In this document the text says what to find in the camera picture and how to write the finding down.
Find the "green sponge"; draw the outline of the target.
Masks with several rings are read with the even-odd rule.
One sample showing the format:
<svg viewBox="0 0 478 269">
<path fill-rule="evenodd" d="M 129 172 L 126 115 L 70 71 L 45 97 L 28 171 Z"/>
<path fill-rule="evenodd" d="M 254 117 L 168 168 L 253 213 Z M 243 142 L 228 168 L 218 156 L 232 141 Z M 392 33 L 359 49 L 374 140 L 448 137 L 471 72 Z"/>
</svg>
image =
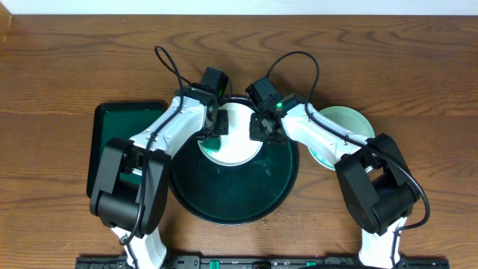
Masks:
<svg viewBox="0 0 478 269">
<path fill-rule="evenodd" d="M 221 148 L 221 139 L 219 137 L 212 137 L 201 142 L 201 147 L 206 152 L 219 152 Z"/>
</svg>

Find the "white plate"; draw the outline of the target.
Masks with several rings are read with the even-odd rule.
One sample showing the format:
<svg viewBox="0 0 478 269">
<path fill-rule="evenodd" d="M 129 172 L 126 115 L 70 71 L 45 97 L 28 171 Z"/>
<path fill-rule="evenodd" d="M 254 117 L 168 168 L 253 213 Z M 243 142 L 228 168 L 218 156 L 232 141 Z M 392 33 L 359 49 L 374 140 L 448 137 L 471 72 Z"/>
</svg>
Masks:
<svg viewBox="0 0 478 269">
<path fill-rule="evenodd" d="M 226 109 L 229 117 L 229 133 L 221 135 L 219 152 L 206 152 L 197 143 L 202 153 L 211 161 L 223 166 L 238 166 L 252 160 L 261 150 L 262 142 L 249 139 L 249 122 L 253 110 L 247 105 L 228 102 L 220 107 Z"/>
</svg>

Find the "pale green plate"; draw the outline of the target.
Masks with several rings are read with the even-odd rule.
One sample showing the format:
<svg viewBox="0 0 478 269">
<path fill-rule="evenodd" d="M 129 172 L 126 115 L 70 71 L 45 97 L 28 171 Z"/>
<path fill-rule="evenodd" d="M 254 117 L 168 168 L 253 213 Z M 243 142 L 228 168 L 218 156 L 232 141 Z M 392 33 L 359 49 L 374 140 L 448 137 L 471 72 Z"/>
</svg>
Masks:
<svg viewBox="0 0 478 269">
<path fill-rule="evenodd" d="M 320 113 L 329 120 L 356 134 L 364 135 L 366 137 L 371 138 L 375 137 L 373 127 L 367 120 L 367 118 L 352 108 L 344 106 L 332 106 L 324 108 L 320 111 L 313 111 L 312 113 Z M 308 151 L 320 165 L 329 170 L 335 171 L 335 166 L 329 163 L 319 153 L 317 153 L 310 147 L 308 147 Z"/>
</svg>

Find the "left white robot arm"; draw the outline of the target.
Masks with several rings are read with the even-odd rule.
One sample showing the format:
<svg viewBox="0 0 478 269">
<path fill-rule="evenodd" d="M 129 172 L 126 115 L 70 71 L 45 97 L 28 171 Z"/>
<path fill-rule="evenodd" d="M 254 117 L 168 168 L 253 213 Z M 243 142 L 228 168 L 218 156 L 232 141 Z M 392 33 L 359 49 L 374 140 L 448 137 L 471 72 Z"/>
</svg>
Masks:
<svg viewBox="0 0 478 269">
<path fill-rule="evenodd" d="M 160 268 L 167 255 L 158 224 L 167 203 L 174 155 L 193 135 L 227 132 L 220 111 L 225 88 L 182 86 L 161 116 L 129 139 L 111 138 L 96 163 L 90 212 L 111 228 L 132 268 Z"/>
</svg>

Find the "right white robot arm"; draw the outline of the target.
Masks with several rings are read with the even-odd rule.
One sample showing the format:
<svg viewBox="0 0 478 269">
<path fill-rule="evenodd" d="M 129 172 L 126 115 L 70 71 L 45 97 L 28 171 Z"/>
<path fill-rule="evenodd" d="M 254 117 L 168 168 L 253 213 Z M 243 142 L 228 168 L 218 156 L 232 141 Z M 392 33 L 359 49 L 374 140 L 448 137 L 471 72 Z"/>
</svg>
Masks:
<svg viewBox="0 0 478 269">
<path fill-rule="evenodd" d="M 418 200 L 426 201 L 396 142 L 386 134 L 352 132 L 318 112 L 296 94 L 250 94 L 256 112 L 249 136 L 261 142 L 293 140 L 333 165 L 345 206 L 362 229 L 360 262 L 396 268 L 402 231 Z"/>
</svg>

